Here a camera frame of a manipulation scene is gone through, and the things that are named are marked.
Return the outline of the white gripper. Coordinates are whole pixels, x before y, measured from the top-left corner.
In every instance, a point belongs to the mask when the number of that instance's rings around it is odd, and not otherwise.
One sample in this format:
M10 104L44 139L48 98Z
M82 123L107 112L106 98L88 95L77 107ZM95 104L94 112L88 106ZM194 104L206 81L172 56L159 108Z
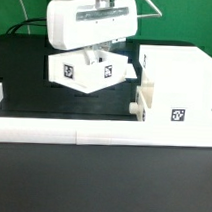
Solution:
M133 36L137 27L136 0L51 0L47 6L50 44L58 50L99 44L99 63L111 49L104 42ZM90 64L96 61L92 49L84 53Z

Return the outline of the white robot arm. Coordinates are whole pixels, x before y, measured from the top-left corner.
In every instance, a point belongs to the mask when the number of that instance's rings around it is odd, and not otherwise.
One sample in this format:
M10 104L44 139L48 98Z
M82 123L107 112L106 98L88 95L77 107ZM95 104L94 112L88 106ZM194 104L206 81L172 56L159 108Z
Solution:
M133 36L138 27L136 0L51 0L46 13L50 44L84 48L90 62L98 61L95 45Z

